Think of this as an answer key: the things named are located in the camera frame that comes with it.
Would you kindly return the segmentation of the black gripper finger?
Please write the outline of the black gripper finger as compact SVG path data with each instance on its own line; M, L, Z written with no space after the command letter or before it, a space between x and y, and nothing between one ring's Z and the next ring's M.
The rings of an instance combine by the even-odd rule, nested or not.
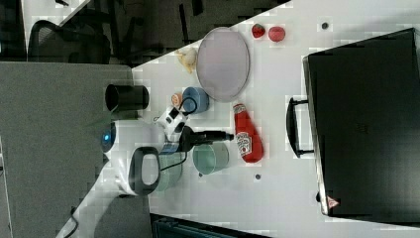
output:
M202 131L197 133L200 142L213 143L219 141L232 141L234 135L224 131Z

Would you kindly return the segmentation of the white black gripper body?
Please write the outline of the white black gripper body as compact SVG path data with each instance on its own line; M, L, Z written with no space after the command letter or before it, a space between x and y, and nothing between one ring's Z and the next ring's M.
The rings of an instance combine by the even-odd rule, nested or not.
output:
M165 134L163 153L189 152L193 145L185 138L186 133L192 133L192 129L185 126L188 116L173 106L169 106L158 117L156 123L160 125Z

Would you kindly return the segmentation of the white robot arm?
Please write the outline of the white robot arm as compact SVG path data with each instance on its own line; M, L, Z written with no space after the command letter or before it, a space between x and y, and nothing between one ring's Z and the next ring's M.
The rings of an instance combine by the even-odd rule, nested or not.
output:
M55 238L93 238L98 222L116 197L152 193L158 185L143 180L145 157L187 153L195 146L234 139L224 131L195 132L186 125L187 120L186 112L170 106L151 123L142 118L112 122L101 138L107 162Z

